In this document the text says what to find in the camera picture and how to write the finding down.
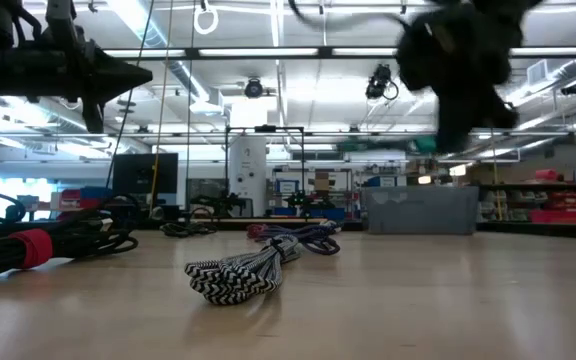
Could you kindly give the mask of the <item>shelf with red bins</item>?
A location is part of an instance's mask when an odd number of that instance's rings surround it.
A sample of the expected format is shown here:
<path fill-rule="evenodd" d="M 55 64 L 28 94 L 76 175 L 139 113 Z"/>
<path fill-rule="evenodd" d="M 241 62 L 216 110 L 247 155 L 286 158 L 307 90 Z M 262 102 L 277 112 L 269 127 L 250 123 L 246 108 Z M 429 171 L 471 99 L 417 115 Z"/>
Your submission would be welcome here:
<path fill-rule="evenodd" d="M 477 222 L 576 226 L 576 169 L 571 180 L 545 169 L 523 182 L 480 185 Z"/>

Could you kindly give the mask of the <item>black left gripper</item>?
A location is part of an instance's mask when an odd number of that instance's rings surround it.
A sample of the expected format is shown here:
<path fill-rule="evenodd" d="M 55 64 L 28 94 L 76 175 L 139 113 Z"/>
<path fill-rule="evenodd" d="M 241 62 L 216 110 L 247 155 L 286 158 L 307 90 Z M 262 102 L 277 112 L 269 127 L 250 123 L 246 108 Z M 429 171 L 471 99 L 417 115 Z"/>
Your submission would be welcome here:
<path fill-rule="evenodd" d="M 103 131 L 103 104 L 153 79 L 150 70 L 128 64 L 100 48 L 70 50 L 22 47 L 0 50 L 0 96 L 80 100 L 91 133 Z"/>

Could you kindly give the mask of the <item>black metal frame rig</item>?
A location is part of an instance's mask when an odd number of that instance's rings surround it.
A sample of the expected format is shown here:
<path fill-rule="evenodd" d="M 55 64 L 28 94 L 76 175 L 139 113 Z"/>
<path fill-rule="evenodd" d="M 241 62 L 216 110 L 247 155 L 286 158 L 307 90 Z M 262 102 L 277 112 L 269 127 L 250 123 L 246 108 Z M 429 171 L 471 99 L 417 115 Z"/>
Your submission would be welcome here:
<path fill-rule="evenodd" d="M 275 125 L 258 125 L 253 127 L 231 127 L 227 126 L 224 131 L 224 175 L 225 175 L 225 192 L 231 193 L 229 189 L 229 146 L 230 143 L 241 136 L 255 136 L 264 137 L 266 139 L 266 154 L 267 154 L 267 140 L 270 137 L 280 137 L 281 139 L 291 137 L 292 135 L 299 135 L 299 145 L 301 146 L 301 155 L 304 155 L 304 140 L 305 130 L 303 127 L 281 127 Z"/>

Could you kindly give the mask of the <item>black cabinet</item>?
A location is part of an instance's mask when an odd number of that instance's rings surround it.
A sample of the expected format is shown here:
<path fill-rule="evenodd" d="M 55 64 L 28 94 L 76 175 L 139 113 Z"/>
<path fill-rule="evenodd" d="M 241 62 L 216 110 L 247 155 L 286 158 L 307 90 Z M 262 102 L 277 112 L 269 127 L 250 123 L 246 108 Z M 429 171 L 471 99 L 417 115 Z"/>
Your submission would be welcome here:
<path fill-rule="evenodd" d="M 114 158 L 111 188 L 156 205 L 177 205 L 177 153 L 121 154 Z"/>

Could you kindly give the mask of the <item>white cylindrical tank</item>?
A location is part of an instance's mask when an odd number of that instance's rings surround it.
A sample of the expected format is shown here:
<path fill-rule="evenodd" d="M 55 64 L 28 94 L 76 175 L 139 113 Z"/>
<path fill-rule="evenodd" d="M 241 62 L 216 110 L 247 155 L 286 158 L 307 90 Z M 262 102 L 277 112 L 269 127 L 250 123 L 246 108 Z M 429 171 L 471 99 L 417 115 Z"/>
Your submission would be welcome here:
<path fill-rule="evenodd" d="M 252 201 L 253 217 L 266 212 L 266 139 L 241 136 L 229 146 L 229 189 L 239 198 Z"/>

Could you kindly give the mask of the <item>translucent grey plastic bin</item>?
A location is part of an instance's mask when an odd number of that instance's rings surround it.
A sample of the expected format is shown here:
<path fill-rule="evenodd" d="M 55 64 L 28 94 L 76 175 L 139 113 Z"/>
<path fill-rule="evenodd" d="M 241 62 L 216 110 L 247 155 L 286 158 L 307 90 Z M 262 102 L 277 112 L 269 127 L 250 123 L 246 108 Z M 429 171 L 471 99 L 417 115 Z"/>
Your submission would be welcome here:
<path fill-rule="evenodd" d="M 371 234 L 471 235 L 479 188 L 475 186 L 372 187 L 362 193 Z"/>

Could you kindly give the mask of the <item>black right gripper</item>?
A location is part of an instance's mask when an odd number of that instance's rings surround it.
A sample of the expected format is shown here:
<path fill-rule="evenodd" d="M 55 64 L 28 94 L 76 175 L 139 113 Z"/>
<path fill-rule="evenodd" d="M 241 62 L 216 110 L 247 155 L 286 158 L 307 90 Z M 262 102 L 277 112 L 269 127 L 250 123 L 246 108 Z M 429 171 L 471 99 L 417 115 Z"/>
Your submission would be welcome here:
<path fill-rule="evenodd" d="M 509 53 L 523 40 L 523 15 L 519 5 L 442 5 L 417 16 L 404 27 L 397 45 L 401 81 L 417 91 L 456 80 L 480 80 L 476 83 L 476 126 L 513 128 L 518 114 L 492 85 L 510 77 Z M 440 93 L 438 100 L 436 149 L 460 152 L 472 129 L 472 98 Z"/>

